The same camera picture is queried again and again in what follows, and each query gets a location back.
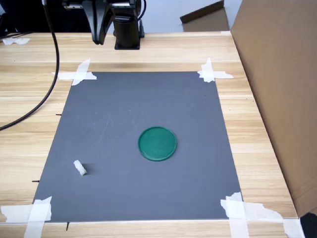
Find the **round lid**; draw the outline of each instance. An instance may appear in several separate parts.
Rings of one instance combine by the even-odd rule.
[[[161,126],[153,126],[139,137],[141,154],[151,161],[162,161],[169,158],[176,150],[176,136],[172,131]]]

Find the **tape piece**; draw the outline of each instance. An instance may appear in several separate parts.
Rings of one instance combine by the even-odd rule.
[[[6,46],[12,45],[13,43],[24,45],[30,41],[29,38],[6,38],[2,40]]]
[[[51,199],[52,197],[49,197],[43,201],[34,201],[29,216],[28,225],[24,233],[24,238],[41,238],[46,217],[48,214],[52,214]]]
[[[220,204],[229,218],[232,237],[237,237],[236,234],[245,232],[242,226],[247,226],[247,221],[262,221],[283,223],[284,232],[289,238],[305,238],[299,219],[283,219],[281,214],[264,208],[263,204],[242,202],[240,192],[226,197],[226,200],[222,199]],[[239,235],[239,237],[248,238],[249,234],[245,234],[244,236]]]
[[[74,165],[75,165],[76,169],[79,171],[81,176],[83,176],[84,174],[87,173],[84,166],[79,162],[79,160],[75,160]]]
[[[6,223],[27,223],[29,222],[29,217],[32,211],[33,206],[37,204],[44,204],[51,202],[51,197],[45,200],[35,200],[34,204],[30,205],[20,205],[20,206],[1,206],[1,213],[6,217]],[[45,221],[51,220],[51,207],[48,210],[48,213],[45,217]]]
[[[249,238],[248,224],[240,192],[220,201],[229,218],[232,238]]]
[[[223,35],[231,35],[231,31],[220,31]]]
[[[202,64],[202,70],[197,73],[199,74],[199,78],[204,78],[204,82],[207,83],[214,81],[215,78],[233,78],[231,74],[225,71],[214,71],[210,58],[207,59],[207,63]]]
[[[58,73],[58,77],[60,80],[70,80],[73,79],[72,86],[79,84],[81,81],[88,79],[88,80],[96,80],[97,77],[93,75],[91,72],[88,71],[88,67],[90,64],[90,59],[82,62],[78,67],[76,72],[65,72],[65,73]]]

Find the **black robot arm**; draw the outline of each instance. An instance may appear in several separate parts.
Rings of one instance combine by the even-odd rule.
[[[93,41],[103,45],[109,26],[113,22],[116,50],[138,50],[140,38],[144,37],[141,0],[63,0],[64,8],[82,8],[89,21]]]

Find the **black wire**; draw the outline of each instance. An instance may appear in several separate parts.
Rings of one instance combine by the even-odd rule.
[[[25,36],[25,35],[28,35],[28,34],[31,34],[31,33],[34,33],[34,32],[24,32],[24,33],[8,33],[8,35],[5,35],[5,36],[1,36],[0,37],[0,40],[3,40],[3,39],[6,39],[6,38],[9,38],[9,37],[19,37],[19,36]]]
[[[143,0],[143,2],[144,2],[143,11],[142,11],[141,15],[138,17],[138,21],[141,20],[141,18],[143,17],[143,15],[145,13],[145,10],[147,9],[147,1]]]
[[[25,114],[21,118],[13,121],[7,125],[1,126],[0,130],[7,129],[15,124],[18,124],[19,122],[27,119],[30,115],[32,115],[46,101],[46,99],[49,97],[49,95],[51,94],[51,92],[56,84],[57,75],[58,75],[58,71],[59,71],[59,51],[58,51],[57,39],[56,39],[54,30],[53,30],[52,22],[51,22],[51,19],[49,16],[48,7],[46,6],[46,4],[44,5],[44,12],[45,12],[46,20],[48,22],[48,25],[49,25],[49,28],[50,28],[50,31],[51,31],[51,34],[52,34],[52,37],[54,40],[54,45],[55,45],[55,50],[56,50],[56,70],[55,70],[55,76],[54,76],[52,85],[51,85],[49,91],[47,92],[47,94],[45,95],[45,97],[41,100],[41,102],[35,108],[33,108],[31,111],[29,111],[27,114]]]

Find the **cardboard box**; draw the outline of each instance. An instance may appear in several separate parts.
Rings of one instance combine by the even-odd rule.
[[[299,216],[317,213],[317,0],[243,0],[231,30]]]

